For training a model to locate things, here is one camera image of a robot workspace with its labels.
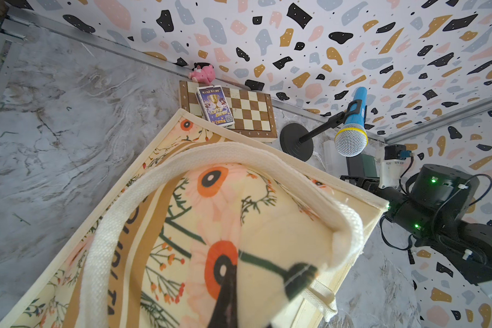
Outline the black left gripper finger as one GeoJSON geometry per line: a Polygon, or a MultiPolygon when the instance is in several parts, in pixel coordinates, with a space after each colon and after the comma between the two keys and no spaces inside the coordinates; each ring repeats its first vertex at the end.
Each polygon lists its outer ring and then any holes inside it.
{"type": "Polygon", "coordinates": [[[238,327],[236,265],[217,265],[214,270],[220,290],[208,327],[238,327]]]}

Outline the wooden chess board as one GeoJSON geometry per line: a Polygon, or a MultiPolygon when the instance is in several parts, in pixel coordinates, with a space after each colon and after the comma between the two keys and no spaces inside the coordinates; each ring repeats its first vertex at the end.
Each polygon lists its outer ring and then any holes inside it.
{"type": "MultiPolygon", "coordinates": [[[[198,88],[198,83],[180,81],[179,101],[181,108],[203,118],[196,97],[198,88]]],[[[229,87],[224,87],[223,91],[235,119],[235,124],[228,127],[230,130],[259,142],[270,143],[277,139],[276,118],[270,95],[229,87]]]]}

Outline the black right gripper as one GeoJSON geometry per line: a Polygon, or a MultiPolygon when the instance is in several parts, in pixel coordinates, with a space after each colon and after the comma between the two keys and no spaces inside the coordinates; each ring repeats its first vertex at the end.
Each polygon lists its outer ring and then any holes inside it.
{"type": "Polygon", "coordinates": [[[415,218],[418,212],[414,209],[409,197],[401,191],[393,187],[381,188],[379,181],[374,178],[343,175],[340,179],[388,201],[384,218],[389,222],[398,224],[406,230],[418,229],[418,222],[415,218]]]}

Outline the blue toy microphone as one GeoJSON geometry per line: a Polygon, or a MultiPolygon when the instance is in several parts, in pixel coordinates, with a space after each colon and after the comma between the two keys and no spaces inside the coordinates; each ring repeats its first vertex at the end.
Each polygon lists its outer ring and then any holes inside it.
{"type": "Polygon", "coordinates": [[[368,90],[359,87],[355,90],[353,100],[348,104],[344,123],[335,137],[336,149],[343,157],[355,157],[368,144],[365,129],[368,90]]]}

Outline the cream floral canvas tote bag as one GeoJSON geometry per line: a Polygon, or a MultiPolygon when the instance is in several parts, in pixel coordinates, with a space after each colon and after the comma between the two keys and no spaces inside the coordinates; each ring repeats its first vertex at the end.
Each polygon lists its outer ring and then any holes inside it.
{"type": "Polygon", "coordinates": [[[303,297],[333,316],[388,202],[179,109],[1,327],[208,327],[236,265],[238,327],[303,297]]]}

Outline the black microphone stand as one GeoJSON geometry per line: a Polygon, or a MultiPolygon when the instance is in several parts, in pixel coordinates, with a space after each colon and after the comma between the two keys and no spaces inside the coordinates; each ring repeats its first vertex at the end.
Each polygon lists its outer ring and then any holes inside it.
{"type": "Polygon", "coordinates": [[[297,123],[286,125],[280,133],[280,146],[283,152],[301,161],[308,161],[314,152],[312,139],[331,128],[343,126],[345,115],[346,111],[337,113],[311,131],[297,123]]]}

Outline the purple card box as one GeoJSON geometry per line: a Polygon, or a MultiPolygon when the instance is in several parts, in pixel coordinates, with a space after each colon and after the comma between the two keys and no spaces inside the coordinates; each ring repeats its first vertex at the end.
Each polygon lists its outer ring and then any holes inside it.
{"type": "Polygon", "coordinates": [[[232,109],[221,86],[199,87],[196,96],[206,120],[220,127],[235,124],[232,109]]]}

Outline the small pink pig toy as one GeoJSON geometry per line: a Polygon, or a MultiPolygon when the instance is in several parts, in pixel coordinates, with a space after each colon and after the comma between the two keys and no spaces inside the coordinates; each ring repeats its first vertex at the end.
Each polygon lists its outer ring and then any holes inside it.
{"type": "Polygon", "coordinates": [[[189,74],[192,82],[210,86],[216,78],[215,68],[208,63],[195,63],[194,69],[189,74]]]}

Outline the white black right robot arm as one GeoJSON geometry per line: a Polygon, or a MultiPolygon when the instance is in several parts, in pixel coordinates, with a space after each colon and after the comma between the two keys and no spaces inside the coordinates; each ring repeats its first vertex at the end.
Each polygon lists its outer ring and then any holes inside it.
{"type": "Polygon", "coordinates": [[[409,233],[405,250],[430,247],[438,251],[492,299],[492,226],[462,219],[475,204],[479,178],[479,174],[436,164],[423,165],[403,190],[380,187],[374,178],[341,177],[389,202],[380,220],[409,233]]]}

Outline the dark green pencil case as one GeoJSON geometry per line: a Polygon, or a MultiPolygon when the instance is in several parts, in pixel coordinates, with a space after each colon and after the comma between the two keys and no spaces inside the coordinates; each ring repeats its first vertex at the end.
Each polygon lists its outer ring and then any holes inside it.
{"type": "Polygon", "coordinates": [[[378,178],[375,158],[367,154],[358,154],[355,157],[347,157],[347,170],[349,176],[378,178]]]}

